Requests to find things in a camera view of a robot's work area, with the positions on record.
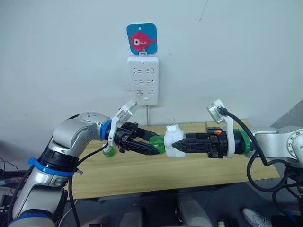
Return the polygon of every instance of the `wooden table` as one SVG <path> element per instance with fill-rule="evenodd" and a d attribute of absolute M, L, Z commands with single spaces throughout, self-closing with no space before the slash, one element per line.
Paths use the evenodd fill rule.
<path fill-rule="evenodd" d="M 181 124 L 185 132 L 204 132 L 206 127 L 218 127 L 214 122 Z M 163 135 L 166 126 L 143 127 Z M 92 141 L 81 157 L 102 147 L 104 142 Z M 209 159 L 206 154 L 188 154 L 183 158 L 168 158 L 165 154 L 140 155 L 132 151 L 107 158 L 102 152 L 83 162 L 75 174 L 74 198 L 94 198 L 109 195 L 151 192 L 185 187 L 237 183 L 247 181 L 248 158 L 236 155 L 232 159 Z M 279 177 L 273 166 L 265 167 L 255 160 L 254 180 Z"/>

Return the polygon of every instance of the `power strip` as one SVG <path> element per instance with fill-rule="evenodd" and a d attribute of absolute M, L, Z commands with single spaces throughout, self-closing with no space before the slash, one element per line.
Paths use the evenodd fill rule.
<path fill-rule="evenodd" d="M 134 100 L 138 105 L 156 105 L 159 99 L 159 59 L 131 56 L 127 59 Z"/>

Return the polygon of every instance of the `sticker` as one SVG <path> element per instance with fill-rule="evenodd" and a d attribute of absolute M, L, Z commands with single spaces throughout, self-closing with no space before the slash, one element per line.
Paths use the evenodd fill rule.
<path fill-rule="evenodd" d="M 148 54 L 157 52 L 157 28 L 153 23 L 130 24 L 126 31 L 133 54 L 138 55 L 144 49 Z"/>

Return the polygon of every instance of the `white sneaker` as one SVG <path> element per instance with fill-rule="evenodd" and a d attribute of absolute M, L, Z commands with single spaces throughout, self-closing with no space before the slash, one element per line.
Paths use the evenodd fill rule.
<path fill-rule="evenodd" d="M 254 210 L 244 208 L 242 215 L 253 227 L 272 227 L 271 221 L 268 218 L 263 217 Z"/>

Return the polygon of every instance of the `white power strip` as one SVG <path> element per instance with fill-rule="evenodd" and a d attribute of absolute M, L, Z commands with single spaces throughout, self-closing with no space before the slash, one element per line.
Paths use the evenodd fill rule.
<path fill-rule="evenodd" d="M 156 105 L 159 98 L 159 59 L 131 56 L 127 59 L 134 100 L 138 105 Z"/>

